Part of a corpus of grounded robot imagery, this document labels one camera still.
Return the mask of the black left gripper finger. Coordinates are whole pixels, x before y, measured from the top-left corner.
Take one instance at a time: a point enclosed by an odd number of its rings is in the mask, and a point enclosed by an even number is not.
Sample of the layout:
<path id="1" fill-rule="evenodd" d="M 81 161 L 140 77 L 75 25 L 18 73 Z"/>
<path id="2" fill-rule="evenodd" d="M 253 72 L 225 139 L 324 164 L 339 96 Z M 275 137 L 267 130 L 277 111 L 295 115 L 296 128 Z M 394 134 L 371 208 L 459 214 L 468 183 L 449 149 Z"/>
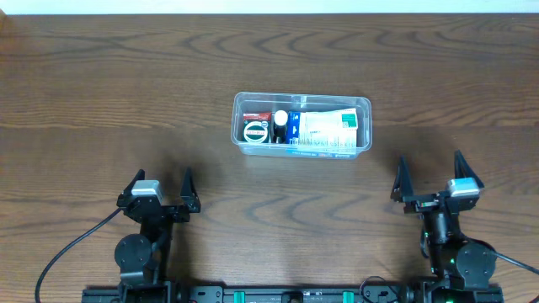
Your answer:
<path id="1" fill-rule="evenodd" d="M 180 191 L 180 197 L 188 209 L 199 209 L 201 207 L 199 196 L 195 189 L 192 170 L 188 167 L 184 174 L 184 179 Z"/>
<path id="2" fill-rule="evenodd" d="M 136 182 L 139 180 L 144 180 L 144 179 L 145 179 L 145 171 L 143 169 L 139 169 L 135 177 L 130 181 L 130 183 L 123 190 L 122 192 L 123 196 L 124 197 L 130 196 L 131 191 L 134 188 Z"/>

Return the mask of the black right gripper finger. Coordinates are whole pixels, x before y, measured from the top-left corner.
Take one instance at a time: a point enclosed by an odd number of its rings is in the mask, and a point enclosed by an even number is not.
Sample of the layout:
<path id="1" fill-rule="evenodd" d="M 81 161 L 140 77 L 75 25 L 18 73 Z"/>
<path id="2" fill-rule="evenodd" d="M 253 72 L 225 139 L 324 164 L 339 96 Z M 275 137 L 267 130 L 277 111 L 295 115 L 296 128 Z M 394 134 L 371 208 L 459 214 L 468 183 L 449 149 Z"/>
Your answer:
<path id="1" fill-rule="evenodd" d="M 484 188 L 483 181 L 468 165 L 465 157 L 462 155 L 462 152 L 460 150 L 456 150 L 454 153 L 454 173 L 455 179 L 473 178 L 480 189 Z"/>
<path id="2" fill-rule="evenodd" d="M 404 156 L 399 158 L 397 174 L 392 186 L 391 200 L 406 200 L 414 195 L 412 179 Z"/>

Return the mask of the blue medicine packet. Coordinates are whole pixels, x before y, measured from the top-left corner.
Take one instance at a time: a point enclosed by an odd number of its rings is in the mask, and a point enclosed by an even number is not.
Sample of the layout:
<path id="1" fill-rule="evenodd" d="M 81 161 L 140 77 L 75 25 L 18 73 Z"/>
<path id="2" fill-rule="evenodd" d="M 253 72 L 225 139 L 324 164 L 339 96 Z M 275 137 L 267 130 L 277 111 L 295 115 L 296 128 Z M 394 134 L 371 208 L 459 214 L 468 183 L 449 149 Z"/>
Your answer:
<path id="1" fill-rule="evenodd" d="M 357 130 L 304 130 L 300 117 L 302 113 L 291 111 L 288 114 L 286 143 L 300 146 L 355 148 Z"/>

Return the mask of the white green medicine box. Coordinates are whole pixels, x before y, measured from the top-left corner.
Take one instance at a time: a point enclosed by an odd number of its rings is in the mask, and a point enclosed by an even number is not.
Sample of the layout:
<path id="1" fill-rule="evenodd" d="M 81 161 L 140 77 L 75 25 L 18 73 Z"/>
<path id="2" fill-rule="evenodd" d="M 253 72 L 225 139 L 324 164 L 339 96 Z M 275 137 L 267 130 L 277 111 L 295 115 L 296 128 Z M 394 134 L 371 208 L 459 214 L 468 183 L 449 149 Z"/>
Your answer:
<path id="1" fill-rule="evenodd" d="M 325 112 L 302 113 L 300 122 L 304 130 L 357 130 L 356 109 L 338 109 Z"/>

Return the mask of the green Zam-Buk box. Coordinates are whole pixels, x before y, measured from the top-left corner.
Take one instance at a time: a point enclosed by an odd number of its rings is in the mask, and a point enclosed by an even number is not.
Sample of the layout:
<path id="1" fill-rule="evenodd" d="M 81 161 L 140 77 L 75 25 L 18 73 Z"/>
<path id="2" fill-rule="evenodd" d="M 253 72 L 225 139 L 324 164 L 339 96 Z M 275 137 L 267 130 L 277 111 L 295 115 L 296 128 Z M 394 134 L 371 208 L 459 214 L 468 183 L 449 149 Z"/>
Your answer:
<path id="1" fill-rule="evenodd" d="M 243 126 L 243 140 L 247 143 L 270 142 L 270 124 L 265 120 L 246 120 Z"/>

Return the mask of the red Panadol box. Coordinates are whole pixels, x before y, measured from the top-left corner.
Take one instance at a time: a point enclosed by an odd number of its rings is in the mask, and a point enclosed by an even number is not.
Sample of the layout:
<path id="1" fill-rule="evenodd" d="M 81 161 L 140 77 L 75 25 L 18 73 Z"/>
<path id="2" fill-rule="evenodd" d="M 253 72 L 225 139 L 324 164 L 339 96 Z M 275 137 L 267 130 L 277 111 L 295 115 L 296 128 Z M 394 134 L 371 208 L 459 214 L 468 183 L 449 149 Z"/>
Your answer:
<path id="1" fill-rule="evenodd" d="M 244 113 L 243 121 L 247 123 L 248 121 L 271 121 L 272 113 L 263 112 L 263 113 Z"/>

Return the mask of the black bottle white cap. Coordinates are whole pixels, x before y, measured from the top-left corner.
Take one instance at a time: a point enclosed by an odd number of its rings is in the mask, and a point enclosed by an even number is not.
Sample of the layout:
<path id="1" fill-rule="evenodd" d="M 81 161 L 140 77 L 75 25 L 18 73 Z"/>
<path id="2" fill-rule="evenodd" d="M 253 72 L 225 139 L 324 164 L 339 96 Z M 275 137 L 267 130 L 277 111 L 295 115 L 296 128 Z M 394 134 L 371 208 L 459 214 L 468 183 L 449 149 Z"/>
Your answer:
<path id="1" fill-rule="evenodd" d="M 276 144 L 286 142 L 288 114 L 284 110 L 278 110 L 273 118 L 273 138 L 272 141 Z"/>

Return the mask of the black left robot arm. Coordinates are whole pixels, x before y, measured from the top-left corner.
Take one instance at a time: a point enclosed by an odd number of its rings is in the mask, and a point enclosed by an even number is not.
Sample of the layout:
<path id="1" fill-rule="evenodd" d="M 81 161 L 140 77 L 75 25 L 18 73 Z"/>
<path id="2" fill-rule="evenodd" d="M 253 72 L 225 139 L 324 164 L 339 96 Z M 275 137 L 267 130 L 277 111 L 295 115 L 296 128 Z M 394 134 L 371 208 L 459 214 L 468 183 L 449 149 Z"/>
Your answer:
<path id="1" fill-rule="evenodd" d="M 142 169 L 118 196 L 116 205 L 140 225 L 139 232 L 122 238 L 115 248 L 120 301 L 180 301 L 178 286 L 166 278 L 166 270 L 173 225 L 186 223 L 192 214 L 200 212 L 192 171 L 185 171 L 179 201 L 174 205 L 163 204 L 160 183 L 146 179 Z"/>

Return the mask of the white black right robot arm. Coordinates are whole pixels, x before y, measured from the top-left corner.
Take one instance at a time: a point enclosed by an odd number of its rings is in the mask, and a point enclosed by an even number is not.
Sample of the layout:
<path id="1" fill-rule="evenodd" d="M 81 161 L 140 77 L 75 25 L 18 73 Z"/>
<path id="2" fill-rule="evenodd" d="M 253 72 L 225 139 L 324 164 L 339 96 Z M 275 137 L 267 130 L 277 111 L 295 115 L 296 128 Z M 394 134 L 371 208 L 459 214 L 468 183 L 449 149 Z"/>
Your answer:
<path id="1" fill-rule="evenodd" d="M 444 190 L 416 194 L 406 159 L 399 160 L 391 200 L 403 203 L 406 214 L 420 216 L 420 249 L 432 273 L 407 282 L 398 293 L 400 302 L 504 301 L 501 288 L 489 283 L 496 267 L 494 248 L 465 236 L 459 222 L 463 211 L 476 206 L 484 184 L 460 151 L 454 154 L 454 172 Z"/>

